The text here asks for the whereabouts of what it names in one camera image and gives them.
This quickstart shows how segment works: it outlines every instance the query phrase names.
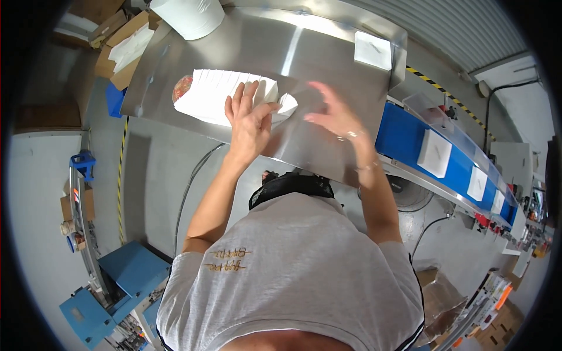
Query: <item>yellow and black hazard tape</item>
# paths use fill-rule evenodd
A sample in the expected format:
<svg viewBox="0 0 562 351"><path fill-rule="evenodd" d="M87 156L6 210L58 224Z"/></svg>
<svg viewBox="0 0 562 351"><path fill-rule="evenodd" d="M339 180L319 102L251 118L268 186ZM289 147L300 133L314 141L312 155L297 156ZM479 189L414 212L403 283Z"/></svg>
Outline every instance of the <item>yellow and black hazard tape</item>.
<svg viewBox="0 0 562 351"><path fill-rule="evenodd" d="M490 138L492 138L492 141L496 141L496 137L492 135L492 133L490 133L489 130L486 130L486 125L484 125L484 123L482 123L481 120L479 120L473 113L471 110L468 109L468 107L464 106L463 103L461 103L459 101L459 99L455 98L453 96L453 94L449 93L448 91L445 90L445 88L443 88L442 86L440 86L439 84L435 83L433 80L431 80L429 77L427 77L426 75L424 75L423 73L421 73L418 70L413 69L410 66L406 66L406 71L408 72L412 72L413 74L415 74L416 76L420 77L421 79L423 79L424 81L430 83L434 88L437 88L437 90L439 90L440 92L447 94L447 96L449 98L451 98L451 100L456 103L457 105L459 105L460 108L463 109L463 111L465 111L466 113L468 113L468 115L470 117L472 117L473 120L476 121L476 123L478 123L480 125L480 127L482 127L483 130L485 130L486 132L488 132L488 135L490 136Z"/></svg>
<svg viewBox="0 0 562 351"><path fill-rule="evenodd" d="M119 219L119 241L121 245L125 245L123 239L123 223L121 221L121 169L123 165L123 150L125 149L125 138L127 136L127 128L129 127L129 116L125 121L125 128L123 129L123 138L121 139L121 153L119 155L119 175L117 176L117 217Z"/></svg>

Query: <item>black cable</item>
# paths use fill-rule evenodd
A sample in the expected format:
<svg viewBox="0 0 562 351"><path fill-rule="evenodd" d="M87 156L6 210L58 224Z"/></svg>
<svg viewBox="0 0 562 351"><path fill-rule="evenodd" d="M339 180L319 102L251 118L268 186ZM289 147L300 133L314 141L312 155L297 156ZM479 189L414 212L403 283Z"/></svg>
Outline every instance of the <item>black cable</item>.
<svg viewBox="0 0 562 351"><path fill-rule="evenodd" d="M537 78L537 79L533 79L533 80L530 80L530 81L526 81L524 83L506 84L506 85L498 86L497 88L492 89L492 91L490 92L490 95L488 96L488 101L486 102L486 123L485 123L486 129L484 129L484 147L482 148L482 151L484 151L484 153L486 155L488 155L488 152L487 152L487 150L488 150L488 120L490 119L490 100L492 99L492 95L494 95L494 93L496 91L501 90L501 89L517 88L518 86L538 83L539 81L541 81L541 80L539 78Z"/></svg>
<svg viewBox="0 0 562 351"><path fill-rule="evenodd" d="M451 217L452 217L452 215L447 214L446 217L438 218L438 219L434 220L433 222L431 222L427 227L424 228L424 230L421 232L420 236L418 237L418 241L416 241L416 246L414 246L414 250L412 251L412 259L414 258L414 255L416 254L416 250L418 249L418 245L420 244L420 241L422 240L422 236L429 229L429 227L431 227L432 224L435 224L435 223L437 223L439 221L442 221L442 220L448 220Z"/></svg>
<svg viewBox="0 0 562 351"><path fill-rule="evenodd" d="M195 179L195 176L197 175L197 173L199 173L199 170L203 167L203 165L207 162L207 160L209 159L209 157L211 157L211 155L217 151L218 149L220 149L221 147L223 147L224 145L226 145L225 143L220 143L219 145L215 146L215 148L213 148L212 150L210 150L209 152L207 152L205 154L205 156L203 156L199 162L197 163L197 165L195 166L195 168L193 169L193 171L191 172L191 177L189 177L189 182L187 183L187 186L185 187L185 191L183 192L183 199L182 199L182 204L179 207L179 212L178 212L178 220L176 222L176 232L175 232L175 236L174 236L174 258L178 255L178 231L179 231L179 220L182 217L182 210L183 210L183 205L185 203L185 199L187 198L187 193L189 192L189 188L191 188L191 183L193 183L193 180Z"/></svg>

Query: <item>white paper roll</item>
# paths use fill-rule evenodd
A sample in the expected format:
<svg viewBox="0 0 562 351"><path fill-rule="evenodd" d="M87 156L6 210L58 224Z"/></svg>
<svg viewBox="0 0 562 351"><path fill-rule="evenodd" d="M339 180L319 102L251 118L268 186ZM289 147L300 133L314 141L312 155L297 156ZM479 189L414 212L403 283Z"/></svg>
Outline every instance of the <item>white paper roll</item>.
<svg viewBox="0 0 562 351"><path fill-rule="evenodd" d="M152 0L150 8L185 40L203 38L224 18L219 0Z"/></svg>

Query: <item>gray t-shirt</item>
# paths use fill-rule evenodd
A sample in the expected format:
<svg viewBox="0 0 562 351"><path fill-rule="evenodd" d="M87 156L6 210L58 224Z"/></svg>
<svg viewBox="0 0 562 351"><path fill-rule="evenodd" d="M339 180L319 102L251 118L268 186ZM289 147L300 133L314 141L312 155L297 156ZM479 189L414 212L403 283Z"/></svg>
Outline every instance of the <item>gray t-shirt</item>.
<svg viewBox="0 0 562 351"><path fill-rule="evenodd" d="M205 254L178 255L156 320L175 351L286 329L356 351L403 350L423 322L404 245L376 245L336 200L299 193L256 206Z"/></svg>

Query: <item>corrugated metal wall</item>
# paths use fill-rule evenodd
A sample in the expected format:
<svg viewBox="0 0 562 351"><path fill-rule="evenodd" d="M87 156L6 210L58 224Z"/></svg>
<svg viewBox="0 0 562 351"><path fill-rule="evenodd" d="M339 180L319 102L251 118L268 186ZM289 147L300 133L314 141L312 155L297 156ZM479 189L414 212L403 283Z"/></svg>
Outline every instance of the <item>corrugated metal wall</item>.
<svg viewBox="0 0 562 351"><path fill-rule="evenodd" d="M388 18L467 72L527 50L495 0L344 0Z"/></svg>

